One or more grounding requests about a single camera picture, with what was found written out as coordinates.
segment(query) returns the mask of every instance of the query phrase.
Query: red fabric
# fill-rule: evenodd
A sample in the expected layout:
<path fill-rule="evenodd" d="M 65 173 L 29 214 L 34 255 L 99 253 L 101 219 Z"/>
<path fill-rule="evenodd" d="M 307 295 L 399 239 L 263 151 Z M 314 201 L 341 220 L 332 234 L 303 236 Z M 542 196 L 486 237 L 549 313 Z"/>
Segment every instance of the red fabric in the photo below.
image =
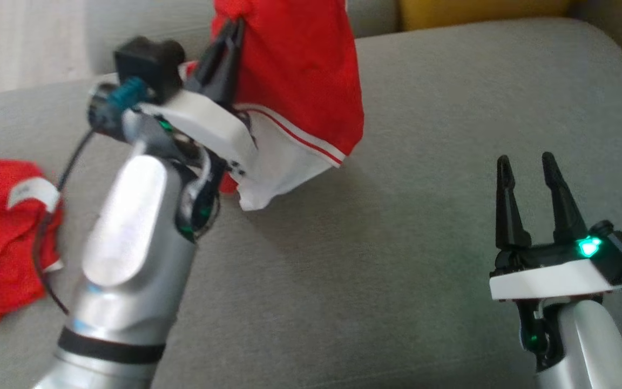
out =
<path fill-rule="evenodd" d="M 344 0 L 215 0 L 215 10 L 213 35 L 227 19 L 246 22 L 237 102 L 266 106 L 349 155 L 363 108 Z"/>
<path fill-rule="evenodd" d="M 44 296 L 32 265 L 32 244 L 45 214 L 42 202 L 27 199 L 7 210 L 9 192 L 23 180 L 41 177 L 33 163 L 0 160 L 0 319 L 8 312 Z M 46 268 L 59 259 L 55 235 L 62 222 L 61 207 L 42 241 L 41 263 Z"/>

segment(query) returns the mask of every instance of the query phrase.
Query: clothing label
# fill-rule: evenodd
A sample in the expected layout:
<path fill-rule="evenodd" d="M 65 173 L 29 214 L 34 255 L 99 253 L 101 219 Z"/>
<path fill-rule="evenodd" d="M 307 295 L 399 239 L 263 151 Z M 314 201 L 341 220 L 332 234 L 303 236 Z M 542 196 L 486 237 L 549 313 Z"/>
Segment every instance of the clothing label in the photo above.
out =
<path fill-rule="evenodd" d="M 37 199 L 45 205 L 47 212 L 54 212 L 59 202 L 59 192 L 51 182 L 42 177 L 23 180 L 9 192 L 6 209 L 11 209 L 27 199 Z"/>

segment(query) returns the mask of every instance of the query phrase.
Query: gray couch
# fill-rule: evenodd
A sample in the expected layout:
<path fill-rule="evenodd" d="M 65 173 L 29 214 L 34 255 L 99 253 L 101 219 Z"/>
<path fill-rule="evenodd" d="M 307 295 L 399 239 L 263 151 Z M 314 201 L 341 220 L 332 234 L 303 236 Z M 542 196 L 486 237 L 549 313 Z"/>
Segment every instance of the gray couch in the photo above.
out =
<path fill-rule="evenodd" d="M 366 37 L 365 137 L 342 168 L 203 239 L 155 387 L 530 387 L 512 303 L 490 300 L 495 162 L 551 241 L 540 156 L 588 223 L 622 227 L 622 51 L 589 24 L 525 19 Z M 56 178 L 94 81 L 0 94 L 0 158 Z M 53 283 L 67 300 L 84 238 L 128 147 L 96 138 L 65 194 Z M 622 332 L 622 293 L 605 305 Z M 30 387 L 64 318 L 49 300 L 0 324 L 0 385 Z"/>

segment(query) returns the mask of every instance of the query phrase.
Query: black band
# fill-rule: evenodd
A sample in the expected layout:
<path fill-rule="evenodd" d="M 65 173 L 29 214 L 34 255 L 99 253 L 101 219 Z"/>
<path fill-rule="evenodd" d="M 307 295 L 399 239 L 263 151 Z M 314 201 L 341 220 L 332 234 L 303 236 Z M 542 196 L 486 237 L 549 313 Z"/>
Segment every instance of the black band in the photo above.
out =
<path fill-rule="evenodd" d="M 128 365 L 156 364 L 165 351 L 165 345 L 138 346 L 108 342 L 83 337 L 66 327 L 62 330 L 57 345 L 72 354 Z"/>

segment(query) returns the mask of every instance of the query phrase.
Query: black cable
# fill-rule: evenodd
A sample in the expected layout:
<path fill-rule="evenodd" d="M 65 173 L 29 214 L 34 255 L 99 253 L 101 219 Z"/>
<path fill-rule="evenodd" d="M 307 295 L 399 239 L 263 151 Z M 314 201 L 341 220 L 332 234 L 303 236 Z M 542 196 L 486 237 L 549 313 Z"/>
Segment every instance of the black cable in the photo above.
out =
<path fill-rule="evenodd" d="M 93 138 L 94 133 L 95 131 L 93 128 L 89 129 L 89 131 L 76 146 L 76 150 L 73 152 L 73 155 L 71 156 L 71 159 L 69 159 L 69 162 L 66 163 L 64 172 L 59 178 L 59 183 L 57 184 L 57 192 L 59 192 L 60 198 L 62 196 L 62 192 L 64 191 L 64 187 L 66 186 L 66 181 L 69 179 L 69 175 L 71 174 L 71 170 L 73 170 L 74 165 L 76 165 L 78 157 L 80 157 L 83 149 L 86 147 L 86 145 L 88 145 L 88 142 L 91 140 L 91 138 Z M 47 294 L 49 294 L 50 298 L 54 300 L 57 307 L 59 307 L 59 309 L 64 312 L 65 315 L 69 315 L 69 308 L 66 308 L 66 305 L 64 305 L 64 303 L 59 300 L 59 296 L 57 296 L 57 294 L 54 293 L 54 290 L 52 290 L 52 285 L 50 285 L 49 280 L 47 279 L 47 277 L 45 277 L 44 270 L 42 269 L 42 265 L 40 264 L 40 248 L 42 246 L 42 239 L 45 236 L 47 226 L 49 226 L 53 214 L 54 211 L 47 212 L 42 218 L 40 225 L 37 227 L 37 232 L 35 233 L 35 241 L 32 243 L 32 264 L 35 267 L 35 273 L 37 273 L 37 278 L 39 278 L 40 283 L 42 283 L 42 287 L 45 288 Z"/>

